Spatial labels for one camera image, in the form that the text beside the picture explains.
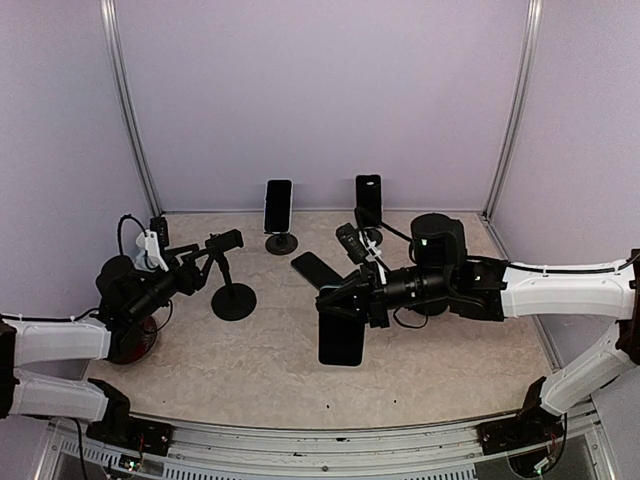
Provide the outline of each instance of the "white wall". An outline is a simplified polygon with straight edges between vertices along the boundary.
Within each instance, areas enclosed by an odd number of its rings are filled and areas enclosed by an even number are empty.
[[[163,208],[480,210],[504,136],[527,0],[118,2],[128,78]]]
[[[512,258],[591,263],[640,246],[640,3],[548,1],[495,218]],[[611,323],[544,321],[565,362]],[[595,395],[623,479],[638,478],[640,375]]]
[[[148,218],[99,2],[3,0],[0,65],[0,311],[77,314],[98,303],[119,216]],[[32,478],[45,426],[0,421],[0,478]]]

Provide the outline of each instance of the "smartphone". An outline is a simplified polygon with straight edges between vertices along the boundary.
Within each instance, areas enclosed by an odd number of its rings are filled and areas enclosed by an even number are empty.
[[[336,288],[325,286],[320,290],[320,296],[328,295]],[[327,313],[319,313],[318,320],[320,363],[344,367],[360,365],[364,352],[364,323]]]
[[[264,233],[291,231],[293,183],[291,180],[269,180],[264,200]]]
[[[356,206],[366,209],[377,220],[364,218],[364,227],[379,227],[382,221],[382,180],[380,175],[356,177]]]
[[[340,285],[343,278],[315,253],[306,252],[291,260],[293,269],[320,290],[325,285]]]

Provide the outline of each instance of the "beige table surface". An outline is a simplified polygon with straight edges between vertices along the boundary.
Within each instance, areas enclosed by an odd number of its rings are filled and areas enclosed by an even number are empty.
[[[415,216],[385,212],[405,233]],[[497,255],[475,214],[450,216],[464,222],[469,254]],[[92,362],[86,375],[123,391],[135,412],[237,426],[388,427],[519,408],[528,385],[549,374],[530,319],[480,322],[447,312],[422,330],[367,328],[360,367],[318,362],[317,293],[289,262],[313,251],[347,275],[354,266],[334,232],[352,218],[350,212],[294,213],[298,250],[276,257],[264,249],[262,214],[169,216],[172,246],[203,246],[210,232],[242,231],[245,247],[228,254],[231,274],[256,291],[258,307],[239,322],[218,319],[210,300],[223,282],[214,266],[203,290],[174,297],[174,318],[148,357],[129,366]],[[391,268],[410,265],[403,240],[385,233],[382,247]],[[156,317],[161,322],[165,315]]]

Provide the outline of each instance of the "robotic arm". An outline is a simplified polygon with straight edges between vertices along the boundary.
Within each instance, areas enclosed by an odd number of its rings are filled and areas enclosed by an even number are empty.
[[[366,215],[356,213],[356,218]],[[336,235],[360,269],[329,293],[321,292],[316,299],[321,315],[381,328],[389,326],[388,310],[402,307],[434,315],[449,307],[461,317],[485,321],[550,313],[616,320],[580,357],[532,384],[516,417],[479,426],[485,454],[561,436],[560,418],[573,405],[640,365],[640,250],[629,260],[598,265],[509,263],[467,255],[462,223],[428,214],[413,220],[410,238],[401,235],[410,241],[409,257],[416,265],[389,270],[368,260],[370,252],[350,224]]]
[[[91,422],[90,438],[166,455],[172,427],[131,417],[129,399],[111,385],[95,379],[64,380],[20,367],[71,359],[106,359],[120,365],[139,360],[158,335],[152,315],[176,293],[190,296],[202,289],[214,261],[226,264],[224,253],[243,245],[238,230],[212,235],[203,249],[193,244],[166,250],[166,270],[152,272],[135,269],[127,256],[113,257],[96,279],[102,300],[97,314],[87,320],[25,321],[5,315],[0,319],[0,418],[82,418]],[[200,268],[196,261],[203,257]]]

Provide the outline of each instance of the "phone screen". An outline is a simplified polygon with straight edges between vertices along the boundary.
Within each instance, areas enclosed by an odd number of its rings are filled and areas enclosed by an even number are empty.
[[[382,182],[380,175],[358,175],[356,177],[356,206],[366,209],[378,219],[364,218],[365,227],[379,227],[382,221]]]
[[[289,233],[291,229],[291,180],[269,180],[264,206],[265,233]]]
[[[320,296],[337,287],[325,286]],[[364,323],[320,313],[318,325],[318,360],[323,365],[357,367],[364,351]]]

